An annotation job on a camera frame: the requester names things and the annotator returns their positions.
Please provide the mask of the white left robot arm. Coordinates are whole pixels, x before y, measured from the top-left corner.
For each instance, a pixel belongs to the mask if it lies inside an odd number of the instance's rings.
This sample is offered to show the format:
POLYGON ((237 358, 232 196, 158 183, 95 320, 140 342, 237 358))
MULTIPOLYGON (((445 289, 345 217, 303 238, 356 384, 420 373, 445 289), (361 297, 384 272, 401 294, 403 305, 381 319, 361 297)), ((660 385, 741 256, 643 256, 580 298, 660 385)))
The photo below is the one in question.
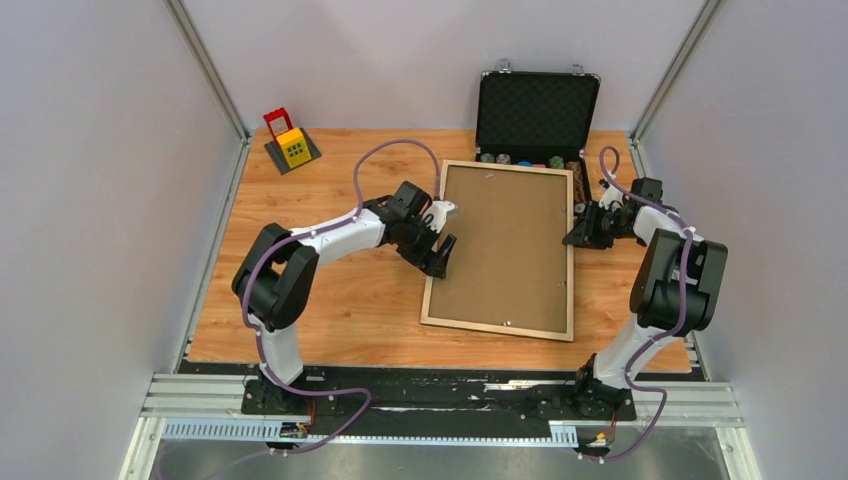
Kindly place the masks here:
POLYGON ((445 279, 457 238, 443 232, 457 213, 455 203, 432 197, 405 181, 391 195, 362 200, 350 212, 312 226, 288 230, 277 223, 262 228, 237 270, 231 289, 259 354, 257 390, 245 393, 247 410, 298 414, 318 398, 360 395, 362 387, 307 390, 297 322, 304 313, 316 274, 354 253, 385 245, 426 276, 445 279))

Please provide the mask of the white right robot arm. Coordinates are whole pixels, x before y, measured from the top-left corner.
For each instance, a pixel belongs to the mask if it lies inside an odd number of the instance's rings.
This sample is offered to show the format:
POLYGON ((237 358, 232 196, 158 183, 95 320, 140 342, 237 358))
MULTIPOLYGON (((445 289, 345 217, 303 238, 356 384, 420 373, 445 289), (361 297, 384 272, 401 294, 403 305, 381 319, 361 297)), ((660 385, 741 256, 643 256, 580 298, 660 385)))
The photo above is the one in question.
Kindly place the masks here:
POLYGON ((617 239, 633 238, 646 251, 629 297, 630 319, 578 370, 567 397, 584 418, 613 415, 630 399, 649 360, 709 325, 728 259, 725 245, 702 238, 662 204, 661 181, 639 178, 630 189, 603 184, 601 199, 586 203, 564 245, 604 250, 617 239))

